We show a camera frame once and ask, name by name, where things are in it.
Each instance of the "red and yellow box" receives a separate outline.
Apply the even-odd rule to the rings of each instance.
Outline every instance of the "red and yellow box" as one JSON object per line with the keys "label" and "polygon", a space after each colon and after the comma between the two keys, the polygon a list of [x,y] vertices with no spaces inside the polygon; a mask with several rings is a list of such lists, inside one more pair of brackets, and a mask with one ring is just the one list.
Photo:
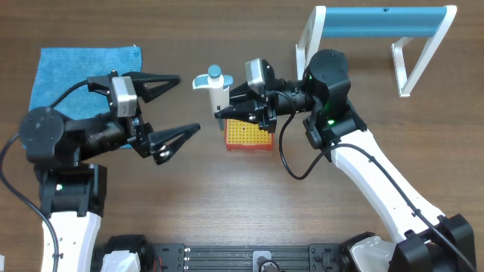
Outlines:
{"label": "red and yellow box", "polygon": [[239,120],[225,120],[225,146],[232,150],[267,150],[272,151],[274,135],[259,130],[257,124]]}

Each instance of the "cable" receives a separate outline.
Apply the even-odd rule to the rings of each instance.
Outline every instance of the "cable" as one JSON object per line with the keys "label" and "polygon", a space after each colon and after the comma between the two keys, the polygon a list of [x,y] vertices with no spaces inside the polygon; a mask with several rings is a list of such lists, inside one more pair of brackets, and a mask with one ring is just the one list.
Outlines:
{"label": "cable", "polygon": [[76,84],[74,84],[72,87],[68,88],[67,91],[65,91],[58,99],[56,99],[56,101],[54,101],[54,103],[51,104],[51,106],[49,106],[50,108],[54,108],[56,107],[64,98],[67,97],[67,95],[69,95],[71,92],[73,92],[74,90],[76,90],[77,88],[80,88],[84,85],[87,85],[88,84],[88,81],[87,80],[82,80],[81,82],[77,82]]}
{"label": "cable", "polygon": [[52,242],[54,244],[54,263],[52,266],[52,271],[57,272],[57,266],[59,265],[59,243],[57,241],[57,234],[55,234],[54,227],[52,226],[51,222],[40,212],[39,208],[32,203],[29,199],[27,199],[21,192],[19,192],[17,189],[15,189],[8,181],[7,178],[3,174],[3,159],[5,158],[5,154],[7,153],[8,148],[17,140],[19,137],[19,134],[16,133],[12,139],[7,141],[7,143],[3,146],[2,151],[0,152],[0,178],[3,181],[3,184],[9,189],[16,197],[18,197],[22,202],[25,203],[25,205],[29,206],[47,225],[48,231],[51,233],[52,236]]}
{"label": "cable", "polygon": [[372,163],[374,163],[380,171],[382,171],[382,173],[386,176],[386,178],[388,178],[389,182],[394,186],[394,188],[399,192],[400,196],[403,198],[403,200],[407,203],[407,206],[410,207],[410,209],[412,210],[412,212],[417,216],[419,217],[420,220],[422,220],[423,223],[425,223],[426,226],[428,226],[428,228],[434,232],[435,235],[437,235],[437,237],[439,239],[441,239],[441,241],[443,241],[443,243],[450,248],[450,250],[452,250],[456,256],[461,260],[463,261],[466,266],[472,271],[472,272],[477,272],[477,269],[474,267],[474,265],[469,261],[469,259],[467,259],[466,256],[464,256],[464,254],[451,242],[447,239],[447,237],[445,237],[440,231],[438,231],[432,223],[430,223],[421,213],[420,209],[417,209],[417,207],[415,207],[414,203],[411,202],[411,200],[407,197],[407,195],[403,192],[403,190],[400,188],[400,186],[395,182],[395,180],[392,178],[392,176],[386,171],[386,169],[377,161],[377,159],[375,159],[375,157],[373,157],[372,155],[370,155],[369,153],[367,153],[365,150],[363,150],[362,148],[360,147],[357,147],[356,145],[354,144],[335,144],[333,146],[330,146],[328,147],[325,151],[321,151],[321,153],[315,158],[315,160],[311,163],[311,165],[309,166],[308,170],[306,170],[306,172],[304,173],[304,175],[302,176],[296,176],[289,168],[289,166],[287,165],[287,162],[286,162],[286,159],[284,157],[284,152],[282,150],[282,137],[284,135],[284,131],[286,130],[286,127],[289,125],[289,123],[293,120],[294,116],[296,115],[296,109],[295,109],[295,106],[294,106],[294,102],[292,101],[292,99],[285,93],[282,93],[280,91],[274,91],[272,92],[270,95],[268,95],[268,97],[271,97],[271,96],[275,96],[276,94],[279,94],[281,95],[282,97],[284,97],[288,102],[289,104],[292,106],[292,112],[290,114],[290,117],[289,119],[287,119],[287,121],[284,123],[284,125],[282,126],[282,129],[281,129],[281,133],[279,134],[279,153],[281,155],[281,160],[282,160],[282,164],[284,165],[285,169],[287,170],[287,172],[289,173],[289,175],[291,175],[291,177],[297,179],[297,180],[302,180],[304,178],[306,178],[309,173],[311,172],[311,170],[315,167],[316,163],[318,163],[318,161],[323,157],[323,156],[326,156],[327,154],[330,154],[330,152],[332,150],[335,150],[336,148],[340,148],[340,147],[349,147],[349,148],[352,148],[354,150],[357,150],[358,152],[360,152],[361,154],[365,155]]}

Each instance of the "white bottle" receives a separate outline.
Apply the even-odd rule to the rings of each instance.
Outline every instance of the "white bottle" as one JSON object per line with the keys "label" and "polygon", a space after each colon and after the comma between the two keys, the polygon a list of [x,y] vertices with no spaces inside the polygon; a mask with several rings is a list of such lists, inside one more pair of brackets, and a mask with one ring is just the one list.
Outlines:
{"label": "white bottle", "polygon": [[[229,88],[234,79],[229,75],[222,75],[218,65],[211,65],[208,74],[197,76],[191,84],[194,90],[209,90],[212,114],[225,109],[229,105]],[[224,122],[219,119],[220,130],[224,130]]]}

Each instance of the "blue towel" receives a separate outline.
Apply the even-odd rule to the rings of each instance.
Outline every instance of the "blue towel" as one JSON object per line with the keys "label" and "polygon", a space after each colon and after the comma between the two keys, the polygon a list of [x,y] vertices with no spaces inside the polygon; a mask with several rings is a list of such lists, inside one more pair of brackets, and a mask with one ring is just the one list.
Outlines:
{"label": "blue towel", "polygon": [[[46,107],[70,86],[88,76],[141,72],[141,48],[43,48],[30,96],[29,110]],[[109,111],[105,96],[88,92],[87,86],[73,91],[56,110],[72,119],[85,119]]]}

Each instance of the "brown wooden surface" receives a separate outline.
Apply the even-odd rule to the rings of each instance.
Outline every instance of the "brown wooden surface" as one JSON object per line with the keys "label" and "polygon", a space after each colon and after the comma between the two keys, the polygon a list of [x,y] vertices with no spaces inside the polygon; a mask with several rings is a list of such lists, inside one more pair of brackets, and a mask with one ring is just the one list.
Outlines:
{"label": "brown wooden surface", "polygon": [[[400,5],[447,5],[427,0]],[[456,19],[410,98],[399,98],[391,60],[395,39],[325,39],[345,52],[350,98],[383,152],[431,203],[472,224],[484,265],[484,2],[461,0]],[[392,1],[27,1],[0,2],[0,142],[26,114],[40,48],[143,50],[143,71],[184,80],[142,105],[155,129],[199,122],[202,129],[162,166],[133,150],[92,160],[109,169],[98,243],[143,233],[150,241],[189,245],[338,243],[366,230],[388,234],[358,188],[321,161],[304,181],[285,172],[278,152],[227,152],[206,92],[191,81],[212,64],[245,79],[244,63],[266,58],[277,76],[296,77],[294,45],[315,5],[394,6]],[[423,41],[405,50],[413,66]],[[285,152],[302,173],[317,155],[301,119],[287,130]],[[38,201],[33,166],[17,143],[5,172]],[[0,185],[0,254],[9,271],[38,271],[41,221]]]}

